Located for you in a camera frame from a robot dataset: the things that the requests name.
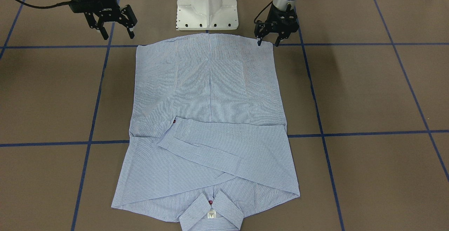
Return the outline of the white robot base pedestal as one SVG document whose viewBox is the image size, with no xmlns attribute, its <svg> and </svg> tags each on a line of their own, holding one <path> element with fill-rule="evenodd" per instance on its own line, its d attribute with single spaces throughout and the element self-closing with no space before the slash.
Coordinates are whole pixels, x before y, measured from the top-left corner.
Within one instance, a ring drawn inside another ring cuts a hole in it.
<svg viewBox="0 0 449 231">
<path fill-rule="evenodd" d="M 232 31 L 239 27 L 237 0 L 177 0 L 178 31 Z"/>
</svg>

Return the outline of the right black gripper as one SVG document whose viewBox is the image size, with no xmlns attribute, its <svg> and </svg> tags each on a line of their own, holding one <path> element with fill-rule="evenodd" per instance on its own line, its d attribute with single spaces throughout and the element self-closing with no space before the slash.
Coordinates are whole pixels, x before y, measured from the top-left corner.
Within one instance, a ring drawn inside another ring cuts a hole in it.
<svg viewBox="0 0 449 231">
<path fill-rule="evenodd" d="M 74 13 L 84 13 L 88 26 L 98 31 L 104 40 L 109 39 L 105 22 L 119 23 L 126 28 L 130 39 L 135 37 L 138 20 L 131 5 L 119 7 L 117 0 L 71 0 L 69 8 Z"/>
</svg>

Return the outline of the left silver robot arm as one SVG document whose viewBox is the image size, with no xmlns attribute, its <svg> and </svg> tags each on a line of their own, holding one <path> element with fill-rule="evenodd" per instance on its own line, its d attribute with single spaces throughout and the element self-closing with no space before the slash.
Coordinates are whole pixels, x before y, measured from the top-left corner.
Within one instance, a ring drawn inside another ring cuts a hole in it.
<svg viewBox="0 0 449 231">
<path fill-rule="evenodd" d="M 254 18 L 254 36 L 257 45 L 261 46 L 263 39 L 269 34 L 277 34 L 274 45 L 288 39 L 299 30 L 298 15 L 295 11 L 297 0 L 272 0 Z"/>
</svg>

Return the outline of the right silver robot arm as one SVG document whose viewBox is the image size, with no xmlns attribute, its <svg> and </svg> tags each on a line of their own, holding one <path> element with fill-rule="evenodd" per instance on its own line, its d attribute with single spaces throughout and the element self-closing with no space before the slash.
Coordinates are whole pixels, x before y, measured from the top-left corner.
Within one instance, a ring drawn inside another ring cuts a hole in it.
<svg viewBox="0 0 449 231">
<path fill-rule="evenodd" d="M 104 23 L 116 22 L 127 29 L 130 39 L 135 37 L 133 28 L 138 20 L 130 5 L 120 7 L 118 0 L 71 0 L 69 7 L 74 13 L 83 13 L 88 26 L 98 31 L 104 40 L 109 35 Z"/>
</svg>

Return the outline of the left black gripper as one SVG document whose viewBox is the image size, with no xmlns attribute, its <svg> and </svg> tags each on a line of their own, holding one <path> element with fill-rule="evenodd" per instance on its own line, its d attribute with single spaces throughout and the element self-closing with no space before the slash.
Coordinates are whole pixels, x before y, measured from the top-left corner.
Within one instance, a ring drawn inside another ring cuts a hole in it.
<svg viewBox="0 0 449 231">
<path fill-rule="evenodd" d="M 265 21 L 259 20 L 260 15 L 269 9 L 267 19 Z M 287 5 L 286 10 L 280 10 L 274 5 L 267 5 L 254 18 L 255 37 L 257 38 L 257 45 L 261 46 L 263 38 L 271 33 L 278 34 L 274 46 L 278 47 L 282 40 L 289 38 L 292 33 L 299 29 L 298 16 L 294 10 L 293 5 Z"/>
</svg>

